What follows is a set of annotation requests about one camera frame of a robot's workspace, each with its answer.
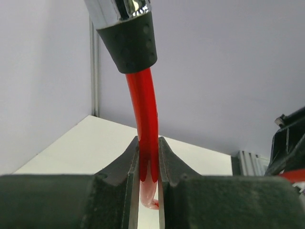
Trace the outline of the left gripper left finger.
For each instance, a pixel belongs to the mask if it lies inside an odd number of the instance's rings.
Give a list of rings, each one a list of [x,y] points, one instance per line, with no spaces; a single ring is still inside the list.
[[[3,175],[3,229],[135,229],[139,210],[139,146],[93,175]]]

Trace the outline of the red cable lock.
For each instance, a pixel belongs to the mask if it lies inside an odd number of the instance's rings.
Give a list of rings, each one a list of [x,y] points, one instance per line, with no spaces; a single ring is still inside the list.
[[[126,76],[139,142],[140,201],[157,210],[159,131],[151,72],[157,51],[151,2],[87,0],[85,5],[118,71]]]

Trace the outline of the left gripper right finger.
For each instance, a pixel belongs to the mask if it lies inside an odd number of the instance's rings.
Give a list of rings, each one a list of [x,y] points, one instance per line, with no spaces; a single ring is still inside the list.
[[[305,211],[280,177],[203,176],[159,138],[162,229],[302,229]]]

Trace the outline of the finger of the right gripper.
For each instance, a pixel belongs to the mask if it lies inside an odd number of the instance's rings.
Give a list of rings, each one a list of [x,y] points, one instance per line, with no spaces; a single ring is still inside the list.
[[[282,114],[274,121],[279,130],[272,139],[270,162],[266,176],[278,175],[305,167],[305,109]]]

